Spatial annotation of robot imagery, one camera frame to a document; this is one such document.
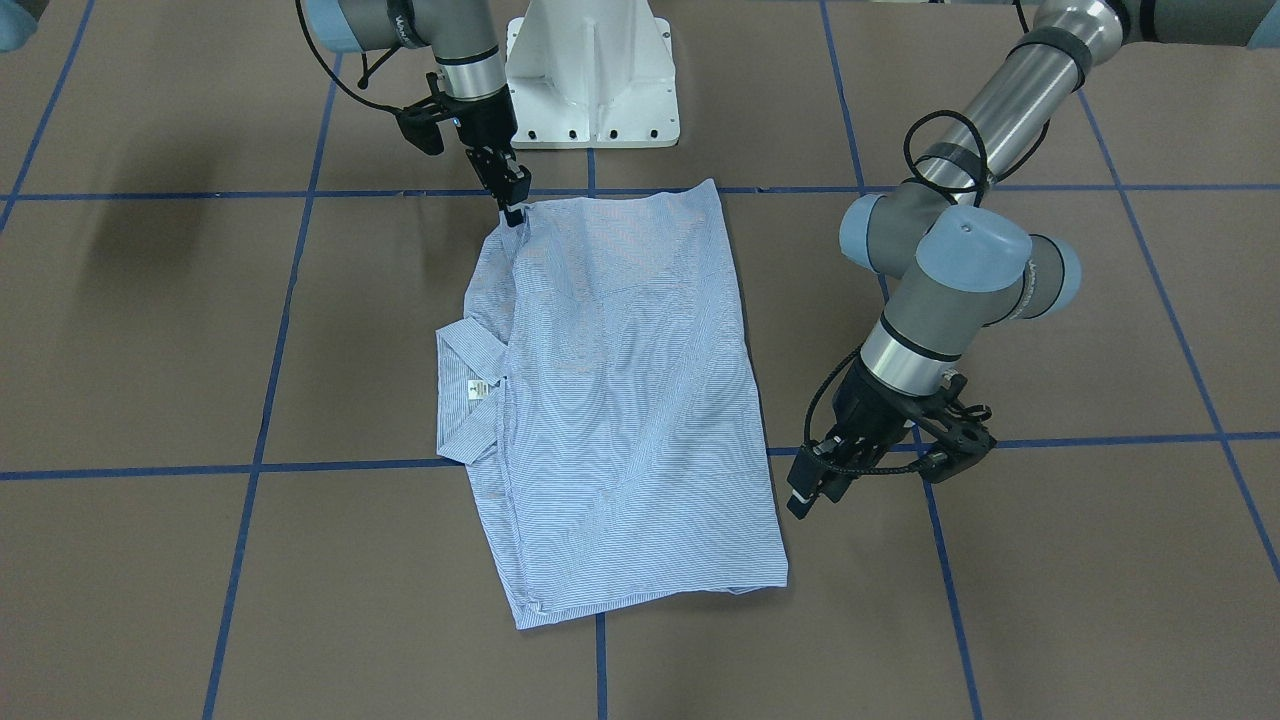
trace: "shirt label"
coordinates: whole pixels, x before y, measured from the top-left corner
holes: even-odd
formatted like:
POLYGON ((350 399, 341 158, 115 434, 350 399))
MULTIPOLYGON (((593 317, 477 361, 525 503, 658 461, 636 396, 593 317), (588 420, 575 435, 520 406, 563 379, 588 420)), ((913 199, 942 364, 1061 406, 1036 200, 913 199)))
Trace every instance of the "shirt label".
POLYGON ((467 380, 467 400, 484 400, 485 397, 489 397, 489 383, 467 380))

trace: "blue striped shirt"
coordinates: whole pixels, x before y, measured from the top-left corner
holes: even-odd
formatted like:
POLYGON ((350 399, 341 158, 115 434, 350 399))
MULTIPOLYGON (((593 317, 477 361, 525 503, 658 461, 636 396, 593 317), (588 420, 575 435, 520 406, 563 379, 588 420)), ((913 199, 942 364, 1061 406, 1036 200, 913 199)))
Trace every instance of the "blue striped shirt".
POLYGON ((438 451, 467 465, 516 626, 785 587, 716 186, 525 218, 436 333, 438 451))

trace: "brown floor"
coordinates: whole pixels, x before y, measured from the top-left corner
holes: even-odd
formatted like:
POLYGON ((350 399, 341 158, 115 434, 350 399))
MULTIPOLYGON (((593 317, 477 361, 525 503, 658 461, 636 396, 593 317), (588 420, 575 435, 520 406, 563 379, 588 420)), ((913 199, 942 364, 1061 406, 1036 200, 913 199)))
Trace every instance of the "brown floor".
MULTIPOLYGON (((841 214, 1016 23, 653 6, 680 145, 522 161, 540 197, 716 178, 785 498, 882 304, 841 214)), ((783 514, 785 591, 517 633, 434 447, 433 332, 493 206, 449 192, 457 143, 328 104, 294 22, 52 0, 0 56, 0 717, 1280 717, 1280 51, 1125 49, 992 195, 1087 279, 964 360, 982 465, 783 514)), ((416 99, 422 55, 372 95, 416 99)))

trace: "blue tape line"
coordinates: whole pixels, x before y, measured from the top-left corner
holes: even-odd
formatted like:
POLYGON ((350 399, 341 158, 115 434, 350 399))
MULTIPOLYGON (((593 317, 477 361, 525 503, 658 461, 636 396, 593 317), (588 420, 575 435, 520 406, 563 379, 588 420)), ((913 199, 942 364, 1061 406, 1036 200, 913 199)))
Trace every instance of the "blue tape line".
POLYGON ((854 178, 858 179, 858 188, 867 186, 863 177, 863 161, 858 154, 858 138, 854 136, 854 120, 849 114, 849 101, 845 99, 845 78, 840 74, 840 58, 836 55, 836 38, 831 35, 831 15, 827 13, 827 1, 818 3, 822 13, 822 32, 827 36, 827 54, 831 55, 831 72, 836 77, 836 95, 840 96, 840 113, 845 118, 845 136, 849 140, 849 155, 854 161, 854 178))
POLYGON ((461 468, 447 457, 408 460, 323 460, 316 462, 264 462, 262 473, 335 473, 349 470, 408 470, 421 468, 461 468))
POLYGON ((1111 445, 1175 445, 1192 442, 1217 442, 1212 433, 1192 433, 1174 436, 1117 436, 1117 437, 1075 437, 1000 441, 996 450, 1024 450, 1043 447, 1103 447, 1111 445))
POLYGON ((305 190, 279 191, 211 191, 211 192, 40 192, 18 196, 22 202, 74 202, 81 200, 256 200, 273 197, 306 197, 305 190))
MULTIPOLYGON (((773 187, 746 187, 732 186, 717 188, 722 195, 815 195, 840 192, 892 192, 897 186, 868 184, 868 186, 773 186, 773 187)), ((1124 190, 1140 192, 1247 192, 1280 191, 1280 183, 1206 183, 1206 184, 1125 184, 1124 190)), ((547 187, 536 188, 532 195, 539 196, 572 196, 580 197, 595 192, 595 195, 640 195, 649 196, 659 192, 685 192, 687 187, 547 187)), ((1012 192, 1100 192, 1114 191, 1115 184, 1002 184, 1002 191, 1012 192)), ((431 188, 399 188, 399 190, 317 190, 316 197, 488 197, 489 192, 479 188, 461 190, 431 190, 431 188)), ((10 195, 14 202, 76 202, 90 200, 255 200, 273 197, 306 197, 305 190, 228 190, 228 191, 202 191, 202 192, 35 192, 10 195)))
POLYGON ((595 197, 595 149, 586 149, 586 196, 595 197))
MULTIPOLYGON (((920 441, 920 428, 911 428, 915 436, 916 452, 924 454, 927 446, 920 441)), ((960 666, 964 670, 965 688, 969 691, 969 708, 974 720, 982 720, 982 700, 978 697, 978 679, 973 673, 973 660, 969 656, 969 638, 964 632, 964 618, 960 614, 960 596, 956 594, 955 579, 951 575, 951 556, 947 553, 947 541, 942 534, 942 519, 938 516, 938 502, 933 497, 933 486, 920 480, 924 487, 924 500, 929 506, 929 523, 933 525, 933 546, 938 551, 938 565, 942 569, 942 585, 947 591, 947 606, 951 609, 951 626, 956 634, 956 648, 960 651, 960 666)))
MULTIPOLYGON (((586 196, 595 197, 595 149, 586 149, 586 196)), ((609 716, 608 648, 604 632, 604 612, 595 614, 595 717, 609 716)))
POLYGON ((488 190, 317 190, 315 197, 488 197, 488 190))
POLYGON ((93 14, 95 0, 88 0, 84 4, 84 13, 81 15, 81 24, 76 28, 76 38, 72 40, 72 47, 67 51, 67 60, 63 61, 63 72, 58 74, 58 82, 54 83, 54 92, 49 96, 49 102, 45 104, 45 113, 40 115, 40 124, 36 126, 36 135, 31 136, 31 145, 27 146, 27 154, 22 158, 22 167, 18 168, 18 177, 13 181, 13 187, 9 188, 9 197, 5 199, 4 210, 0 211, 0 232, 4 232, 5 225, 9 224, 9 215, 13 214, 14 205, 18 204, 18 195, 22 193, 22 186, 27 182, 27 173, 31 172, 31 161, 36 158, 36 150, 40 147, 40 141, 45 137, 45 129, 49 127, 49 118, 54 114, 54 108, 58 106, 58 99, 63 96, 63 87, 67 86, 67 77, 72 73, 72 65, 76 64, 76 55, 79 54, 81 41, 84 40, 84 29, 88 27, 88 18, 93 14))
MULTIPOLYGON (((333 72, 342 70, 342 56, 334 60, 333 72)), ((271 375, 266 382, 266 397, 262 401, 262 423, 259 427, 257 442, 253 447, 253 465, 262 464, 266 452, 266 434, 271 427, 271 410, 275 405, 275 389, 280 378, 280 365, 284 360, 284 342, 289 333, 289 309, 293 304, 293 290, 298 284, 298 268, 302 264, 302 251, 306 247, 307 231, 311 227, 311 209, 315 206, 316 184, 320 182, 320 165, 324 161, 324 145, 329 136, 329 118, 333 114, 333 99, 338 86, 329 85, 329 95, 325 99, 324 115, 320 119, 320 136, 316 138, 315 159, 311 164, 311 179, 307 183, 307 201, 302 208, 302 223, 298 227, 298 240, 293 249, 293 266, 289 269, 289 284, 284 291, 284 307, 280 310, 280 329, 275 337, 275 354, 271 359, 271 375)), ((230 578, 227 582, 227 598, 223 603, 223 619, 218 628, 218 643, 214 647, 214 662, 209 670, 209 689, 205 693, 204 720, 212 720, 214 706, 218 702, 218 685, 223 675, 223 660, 227 657, 227 639, 230 635, 232 616, 236 611, 236 594, 239 591, 241 569, 244 565, 244 547, 248 543, 250 524, 253 519, 253 502, 257 498, 257 480, 260 473, 255 471, 248 478, 248 487, 244 489, 244 509, 241 511, 239 533, 236 537, 236 553, 232 557, 230 578)))
POLYGON ((209 670, 209 689, 205 691, 204 720, 212 720, 214 703, 218 701, 218 684, 223 678, 223 660, 227 657, 227 639, 232 630, 232 612, 236 609, 236 594, 239 592, 241 568, 244 564, 244 547, 248 543, 248 525, 253 516, 253 501, 257 500, 259 474, 248 477, 244 488, 244 507, 241 510, 239 532, 236 534, 236 552, 232 555, 230 578, 227 580, 227 597, 223 600, 223 618, 218 624, 218 643, 214 646, 214 664, 209 670))
POLYGON ((1280 432, 1274 433, 1226 433, 1226 439, 1235 441, 1253 441, 1253 439, 1280 439, 1280 432))
MULTIPOLYGON (((1170 436, 1116 436, 1116 437, 1078 437, 1078 438, 1027 438, 1002 439, 996 450, 1038 450, 1051 447, 1098 447, 1111 445, 1180 445, 1197 442, 1219 442, 1212 433, 1170 434, 1170 436)), ((1260 430, 1245 433, 1226 433, 1229 442, 1274 442, 1280 441, 1280 430, 1260 430)), ((910 452, 914 443, 895 445, 893 452, 910 452)), ((792 457, 797 447, 769 447, 772 457, 792 457)), ((262 462, 261 465, 160 465, 138 468, 73 468, 65 470, 8 470, 0 471, 0 482, 23 480, 104 480, 113 478, 155 478, 186 475, 243 475, 257 471, 264 475, 274 473, 330 473, 352 470, 397 470, 461 468, 460 462, 447 457, 407 457, 385 460, 316 460, 305 462, 262 462)))
POLYGON ((1275 546, 1271 543, 1271 536, 1267 534, 1267 528, 1262 523, 1262 515, 1258 512, 1257 505, 1253 502, 1253 493, 1249 492, 1249 484, 1244 480, 1244 474, 1240 473, 1240 466, 1235 461, 1235 451, 1231 450, 1231 443, 1228 439, 1228 434, 1222 428, 1222 421, 1217 415, 1217 409, 1213 406, 1213 398, 1210 397, 1208 386, 1204 383, 1203 375, 1201 375, 1199 365, 1196 363, 1196 356, 1192 354, 1190 343, 1187 342, 1187 334, 1183 332, 1183 324, 1178 320, 1178 314, 1174 311, 1174 304, 1169 297, 1169 292, 1165 290, 1165 281, 1160 277, 1160 269, 1156 268, 1155 256, 1151 254, 1151 247, 1147 245, 1147 237, 1142 232, 1142 224, 1138 223, 1138 214, 1133 209, 1133 202, 1129 201, 1129 193, 1125 191, 1124 183, 1120 181, 1120 173, 1116 170, 1114 159, 1111 158, 1111 151, 1107 149, 1107 141, 1102 137, 1102 128, 1098 127, 1098 119, 1093 114, 1093 109, 1089 106, 1089 100, 1084 95, 1084 91, 1076 92, 1080 97, 1080 105, 1084 108, 1084 117, 1089 120, 1089 127, 1093 128, 1093 136, 1098 141, 1098 147, 1102 150, 1102 159, 1107 163, 1107 169, 1111 172, 1111 178, 1115 181, 1116 192, 1120 193, 1120 200, 1124 204, 1125 214, 1129 217, 1129 225, 1133 228, 1134 237, 1138 238, 1138 247, 1142 250, 1142 256, 1147 263, 1147 270, 1151 273, 1151 279, 1156 284, 1156 291, 1160 293, 1160 301, 1165 306, 1165 313, 1169 315, 1169 322, 1174 327, 1174 334, 1178 336, 1178 345, 1181 346, 1183 357, 1187 360, 1188 368, 1192 370, 1192 378, 1196 380, 1196 388, 1199 391, 1201 400, 1204 402, 1204 410, 1208 413, 1210 421, 1213 424, 1213 432, 1217 434, 1219 442, 1222 446, 1222 454, 1226 456, 1226 464, 1231 468, 1231 475, 1235 478, 1235 484, 1240 491, 1240 497, 1244 498, 1244 506, 1249 511, 1249 518, 1253 519, 1253 528, 1258 533, 1258 539, 1262 541, 1262 548, 1267 553, 1267 560, 1271 561, 1271 571, 1275 574, 1276 580, 1280 582, 1280 557, 1276 556, 1275 546))
POLYGON ((595 614, 595 717, 609 717, 609 673, 605 664, 604 612, 595 614))
POLYGON ((252 465, 175 465, 156 468, 82 468, 74 470, 12 470, 0 473, 0 483, 22 480, 104 480, 186 475, 243 475, 252 465))

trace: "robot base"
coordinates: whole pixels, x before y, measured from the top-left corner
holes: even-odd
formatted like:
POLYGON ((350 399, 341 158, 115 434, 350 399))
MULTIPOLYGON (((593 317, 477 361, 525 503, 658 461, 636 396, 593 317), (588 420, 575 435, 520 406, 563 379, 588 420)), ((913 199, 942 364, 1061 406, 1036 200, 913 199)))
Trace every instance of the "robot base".
POLYGON ((646 0, 534 0, 507 26, 507 82, 516 149, 680 140, 671 24, 646 0))

